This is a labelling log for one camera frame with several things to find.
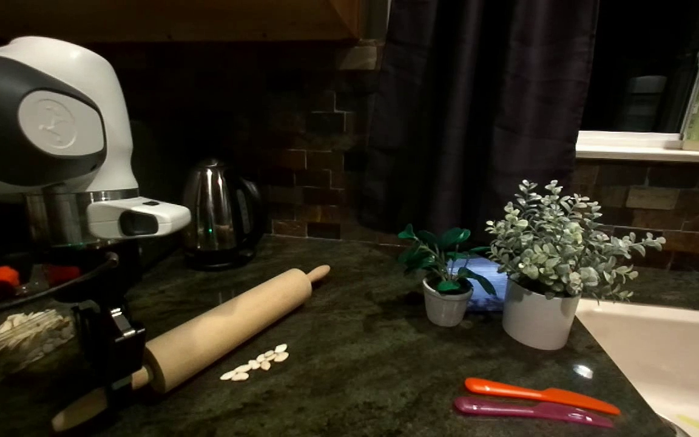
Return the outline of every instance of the window sill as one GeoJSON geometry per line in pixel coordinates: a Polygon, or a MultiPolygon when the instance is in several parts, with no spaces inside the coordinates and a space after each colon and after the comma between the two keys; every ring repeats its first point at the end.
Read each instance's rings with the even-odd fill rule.
{"type": "Polygon", "coordinates": [[[574,144],[574,158],[699,162],[699,151],[680,151],[677,134],[579,132],[574,144]]]}

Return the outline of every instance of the rolling pin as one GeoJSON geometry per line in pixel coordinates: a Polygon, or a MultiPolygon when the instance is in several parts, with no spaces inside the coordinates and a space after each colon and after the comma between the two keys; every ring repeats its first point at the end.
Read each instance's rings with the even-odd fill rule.
{"type": "MultiPolygon", "coordinates": [[[[245,293],[212,306],[197,318],[153,337],[143,349],[143,367],[131,373],[131,389],[151,385],[155,394],[168,394],[183,383],[260,329],[268,327],[302,300],[312,292],[312,281],[330,272],[320,264],[302,275],[301,269],[286,269],[245,293]]],[[[104,389],[95,389],[68,407],[52,414],[52,431],[72,430],[95,414],[107,409],[104,389]]]]}

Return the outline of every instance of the blue pot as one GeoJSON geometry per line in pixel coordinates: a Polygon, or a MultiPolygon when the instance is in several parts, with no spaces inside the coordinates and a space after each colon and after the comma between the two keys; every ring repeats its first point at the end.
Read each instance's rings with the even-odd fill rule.
{"type": "Polygon", "coordinates": [[[479,281],[470,280],[470,300],[467,310],[502,310],[504,293],[506,293],[506,275],[498,272],[498,261],[488,257],[460,257],[448,261],[448,272],[455,272],[459,266],[467,266],[476,275],[483,275],[493,286],[494,293],[486,292],[479,281]]]}

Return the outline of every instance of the white crumbs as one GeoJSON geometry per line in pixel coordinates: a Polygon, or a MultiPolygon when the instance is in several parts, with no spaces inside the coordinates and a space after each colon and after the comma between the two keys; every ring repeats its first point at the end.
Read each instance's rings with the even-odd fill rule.
{"type": "Polygon", "coordinates": [[[274,349],[256,355],[248,365],[240,365],[232,371],[225,371],[220,382],[248,382],[249,371],[255,369],[268,371],[274,362],[286,362],[286,359],[289,359],[289,352],[286,352],[286,345],[282,342],[274,349]]]}

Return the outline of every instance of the stainless steel kettle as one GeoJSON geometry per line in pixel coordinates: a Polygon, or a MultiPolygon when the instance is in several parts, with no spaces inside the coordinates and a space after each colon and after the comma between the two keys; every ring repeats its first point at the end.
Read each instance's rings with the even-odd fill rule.
{"type": "Polygon", "coordinates": [[[249,180],[220,161],[203,161],[192,169],[181,202],[192,210],[183,227],[192,266],[223,269],[251,260],[265,232],[265,206],[249,180]]]}

